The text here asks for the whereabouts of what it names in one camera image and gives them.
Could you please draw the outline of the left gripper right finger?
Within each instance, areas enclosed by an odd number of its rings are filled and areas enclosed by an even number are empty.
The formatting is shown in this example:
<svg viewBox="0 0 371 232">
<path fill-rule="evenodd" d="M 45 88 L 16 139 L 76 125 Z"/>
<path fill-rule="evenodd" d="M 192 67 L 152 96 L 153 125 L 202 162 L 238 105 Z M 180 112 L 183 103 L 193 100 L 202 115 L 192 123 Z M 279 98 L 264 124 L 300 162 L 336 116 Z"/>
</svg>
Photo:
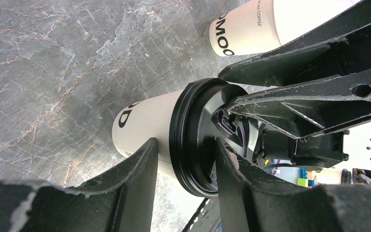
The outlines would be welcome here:
<svg viewBox="0 0 371 232">
<path fill-rule="evenodd" d="M 371 232 L 371 185 L 305 188 L 267 173 L 216 140 L 225 232 Z"/>
</svg>

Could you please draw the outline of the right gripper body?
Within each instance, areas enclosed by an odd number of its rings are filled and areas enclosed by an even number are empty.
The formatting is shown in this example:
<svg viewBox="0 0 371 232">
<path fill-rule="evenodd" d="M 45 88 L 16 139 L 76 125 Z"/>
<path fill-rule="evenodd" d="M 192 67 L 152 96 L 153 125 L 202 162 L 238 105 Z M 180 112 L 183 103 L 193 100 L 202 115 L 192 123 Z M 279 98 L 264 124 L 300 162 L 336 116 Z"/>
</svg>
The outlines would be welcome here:
<svg viewBox="0 0 371 232">
<path fill-rule="evenodd" d="M 275 130 L 265 130 L 256 144 L 256 156 L 290 161 L 309 171 L 331 168 L 349 159 L 343 152 L 344 133 L 293 139 Z"/>
</svg>

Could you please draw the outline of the black coffee lid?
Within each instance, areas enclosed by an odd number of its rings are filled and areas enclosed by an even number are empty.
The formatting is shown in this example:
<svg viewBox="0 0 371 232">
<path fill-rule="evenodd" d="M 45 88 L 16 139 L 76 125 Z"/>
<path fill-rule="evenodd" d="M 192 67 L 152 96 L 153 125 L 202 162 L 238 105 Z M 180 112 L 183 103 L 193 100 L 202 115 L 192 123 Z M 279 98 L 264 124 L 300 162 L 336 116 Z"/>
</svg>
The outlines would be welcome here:
<svg viewBox="0 0 371 232">
<path fill-rule="evenodd" d="M 241 86 L 206 78 L 188 84 L 176 101 L 169 129 L 171 164 L 181 186 L 192 195 L 218 195 L 218 137 L 225 139 L 234 153 L 252 160 L 258 121 L 225 110 L 227 103 L 246 94 Z"/>
</svg>

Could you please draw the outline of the white paper coffee cup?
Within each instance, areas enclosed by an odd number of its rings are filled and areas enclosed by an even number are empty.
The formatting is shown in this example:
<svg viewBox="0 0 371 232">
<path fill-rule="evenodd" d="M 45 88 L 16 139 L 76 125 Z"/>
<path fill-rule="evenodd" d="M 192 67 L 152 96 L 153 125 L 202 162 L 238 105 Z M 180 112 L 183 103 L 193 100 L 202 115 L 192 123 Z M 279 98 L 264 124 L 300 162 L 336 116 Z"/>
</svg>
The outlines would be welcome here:
<svg viewBox="0 0 371 232">
<path fill-rule="evenodd" d="M 149 138 L 157 138 L 158 173 L 176 179 L 169 151 L 171 116 L 182 90 L 130 104 L 121 110 L 112 126 L 117 151 L 128 158 Z"/>
</svg>

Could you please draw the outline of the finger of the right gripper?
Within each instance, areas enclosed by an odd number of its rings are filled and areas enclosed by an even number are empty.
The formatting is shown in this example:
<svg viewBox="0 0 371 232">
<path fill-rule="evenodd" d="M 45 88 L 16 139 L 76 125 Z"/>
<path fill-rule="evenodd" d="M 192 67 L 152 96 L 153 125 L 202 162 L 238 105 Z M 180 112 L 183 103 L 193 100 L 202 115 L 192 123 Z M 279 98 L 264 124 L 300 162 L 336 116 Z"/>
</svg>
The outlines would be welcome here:
<svg viewBox="0 0 371 232">
<path fill-rule="evenodd" d="M 371 122 L 371 69 L 238 97 L 226 110 L 294 139 L 343 131 Z"/>
<path fill-rule="evenodd" d="M 255 86 L 289 86 L 338 77 L 352 86 L 371 85 L 371 0 L 278 49 L 231 64 L 224 81 Z"/>
</svg>

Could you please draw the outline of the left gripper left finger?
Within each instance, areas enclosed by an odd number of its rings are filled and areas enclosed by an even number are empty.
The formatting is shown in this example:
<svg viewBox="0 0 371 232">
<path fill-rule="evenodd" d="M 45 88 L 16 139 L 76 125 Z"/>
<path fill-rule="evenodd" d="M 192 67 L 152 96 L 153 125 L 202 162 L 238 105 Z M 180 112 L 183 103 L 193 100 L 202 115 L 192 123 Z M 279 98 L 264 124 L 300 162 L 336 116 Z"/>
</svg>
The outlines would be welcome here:
<svg viewBox="0 0 371 232">
<path fill-rule="evenodd" d="M 148 232 L 158 163 L 157 139 L 78 187 L 0 180 L 0 232 Z"/>
</svg>

